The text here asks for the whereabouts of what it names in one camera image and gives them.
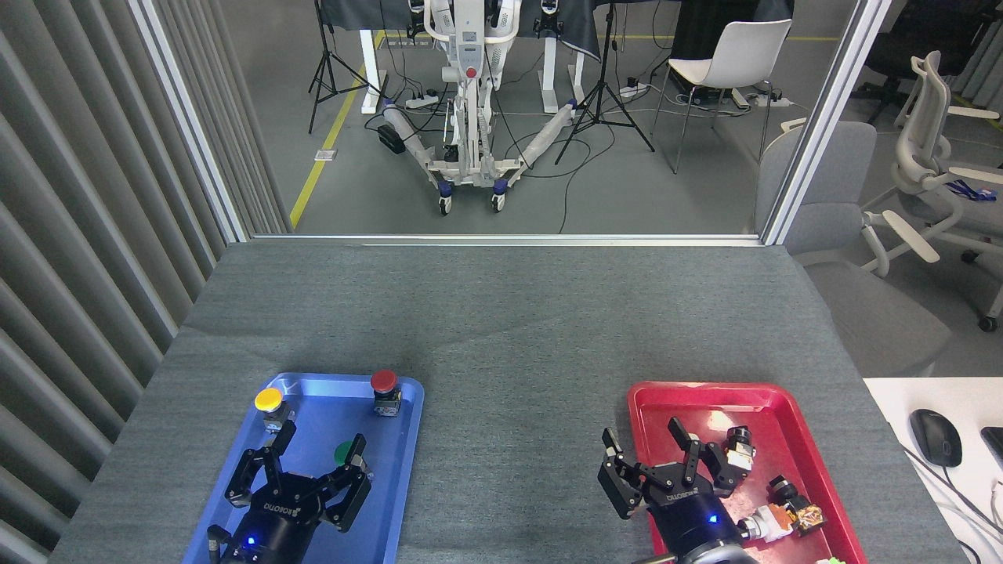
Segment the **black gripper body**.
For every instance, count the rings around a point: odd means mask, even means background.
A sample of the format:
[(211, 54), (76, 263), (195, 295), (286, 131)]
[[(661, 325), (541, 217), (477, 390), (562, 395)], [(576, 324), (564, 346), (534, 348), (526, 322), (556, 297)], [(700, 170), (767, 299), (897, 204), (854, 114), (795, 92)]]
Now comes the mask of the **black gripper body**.
[(321, 521), (329, 493), (313, 478), (283, 478), (281, 491), (265, 485), (223, 550), (223, 563), (301, 563)]
[[(659, 477), (671, 482), (673, 465), (656, 465)], [(742, 532), (731, 519), (712, 483), (697, 475), (697, 490), (681, 488), (647, 492), (647, 510), (677, 563), (748, 563)]]

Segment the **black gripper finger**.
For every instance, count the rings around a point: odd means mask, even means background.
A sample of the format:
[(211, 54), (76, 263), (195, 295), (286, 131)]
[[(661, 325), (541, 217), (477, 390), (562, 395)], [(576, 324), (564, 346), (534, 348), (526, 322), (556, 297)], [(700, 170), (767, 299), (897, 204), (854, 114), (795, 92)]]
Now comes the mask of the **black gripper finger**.
[(725, 446), (703, 443), (698, 436), (684, 428), (677, 417), (670, 418), (668, 429), (685, 454), (679, 465), (673, 465), (672, 488), (697, 490), (697, 464), (702, 461), (712, 474), (712, 492), (718, 497), (729, 497), (752, 470), (755, 447), (751, 433), (745, 425), (728, 428)]
[(617, 516), (629, 520), (645, 499), (651, 488), (667, 490), (667, 481), (656, 472), (634, 461), (631, 463), (617, 441), (612, 428), (605, 428), (602, 434), (605, 458), (599, 466), (598, 481), (613, 505)]
[[(356, 433), (346, 452), (344, 464), (313, 479), (312, 495), (320, 503), (318, 514), (313, 519), (313, 528), (325, 521), (332, 522), (339, 532), (347, 533), (350, 530), (371, 490), (370, 472), (363, 457), (366, 443), (365, 436)], [(346, 490), (344, 498), (332, 507), (326, 507), (326, 500), (334, 497), (340, 490)]]
[(257, 450), (244, 450), (226, 487), (225, 498), (232, 506), (241, 508), (251, 504), (250, 488), (261, 467), (266, 470), (266, 492), (271, 490), (273, 495), (282, 493), (280, 457), (285, 453), (296, 429), (294, 421), (286, 420), (269, 445)]

